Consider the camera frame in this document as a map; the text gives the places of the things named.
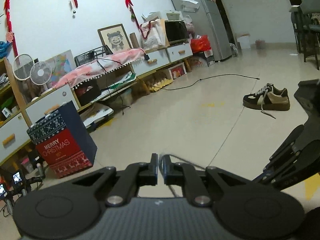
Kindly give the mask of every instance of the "red plastic bag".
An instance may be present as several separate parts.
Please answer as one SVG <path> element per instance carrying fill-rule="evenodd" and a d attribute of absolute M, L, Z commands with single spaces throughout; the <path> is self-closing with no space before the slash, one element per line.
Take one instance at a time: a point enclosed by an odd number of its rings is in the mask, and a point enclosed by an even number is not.
<path fill-rule="evenodd" d="M 211 49 L 210 41 L 208 40 L 208 35 L 203 35 L 199 39 L 192 39 L 190 46 L 193 53 L 207 51 Z"/>

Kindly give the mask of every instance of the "stainless steel refrigerator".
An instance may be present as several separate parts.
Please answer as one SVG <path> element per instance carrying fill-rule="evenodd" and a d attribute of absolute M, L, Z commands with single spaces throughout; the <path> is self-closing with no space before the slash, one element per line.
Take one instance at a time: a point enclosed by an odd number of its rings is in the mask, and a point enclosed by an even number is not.
<path fill-rule="evenodd" d="M 231 56 L 231 48 L 226 29 L 214 1 L 196 0 L 200 3 L 195 12 L 183 11 L 182 1 L 171 0 L 177 11 L 182 11 L 183 16 L 189 15 L 195 27 L 195 35 L 208 35 L 215 61 Z"/>

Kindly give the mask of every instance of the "framed picture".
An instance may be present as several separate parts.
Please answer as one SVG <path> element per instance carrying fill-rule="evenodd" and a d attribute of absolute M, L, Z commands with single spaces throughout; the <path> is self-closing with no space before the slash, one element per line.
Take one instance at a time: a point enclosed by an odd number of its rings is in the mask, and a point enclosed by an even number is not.
<path fill-rule="evenodd" d="M 122 24 L 105 27 L 98 30 L 101 42 L 113 53 L 131 49 L 131 44 Z"/>
<path fill-rule="evenodd" d="M 76 68 L 76 63 L 71 50 L 62 52 L 61 54 L 46 60 L 46 62 L 50 65 L 52 70 L 51 78 L 47 82 L 48 88 L 53 87 L 61 77 Z"/>
<path fill-rule="evenodd" d="M 187 73 L 183 62 L 168 69 L 164 69 L 162 71 L 167 76 L 167 79 L 172 80 L 175 80 Z"/>

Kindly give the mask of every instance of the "sneaker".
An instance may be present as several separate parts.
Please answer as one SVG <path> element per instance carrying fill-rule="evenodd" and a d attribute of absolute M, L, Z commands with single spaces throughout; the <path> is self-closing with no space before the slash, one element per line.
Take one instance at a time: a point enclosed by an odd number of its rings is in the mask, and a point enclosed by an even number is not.
<path fill-rule="evenodd" d="M 266 115 L 265 110 L 288 111 L 290 109 L 290 101 L 286 88 L 279 90 L 273 84 L 268 83 L 258 92 L 245 95 L 243 98 L 243 106 L 251 109 L 261 109 Z"/>

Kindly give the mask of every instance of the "white fan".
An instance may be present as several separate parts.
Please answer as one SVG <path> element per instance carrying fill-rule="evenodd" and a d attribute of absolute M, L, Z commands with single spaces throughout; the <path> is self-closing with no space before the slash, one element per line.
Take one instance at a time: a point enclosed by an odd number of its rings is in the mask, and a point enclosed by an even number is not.
<path fill-rule="evenodd" d="M 30 81 L 30 70 L 34 62 L 32 57 L 28 54 L 20 54 L 18 55 L 13 62 L 12 72 L 14 77 L 20 81 L 26 81 L 28 90 L 30 91 L 30 95 L 34 98 L 36 95 L 32 89 L 31 81 Z"/>
<path fill-rule="evenodd" d="M 44 61 L 35 63 L 30 70 L 30 78 L 36 85 L 43 85 L 45 90 L 48 90 L 47 82 L 50 80 L 52 74 L 51 67 Z"/>

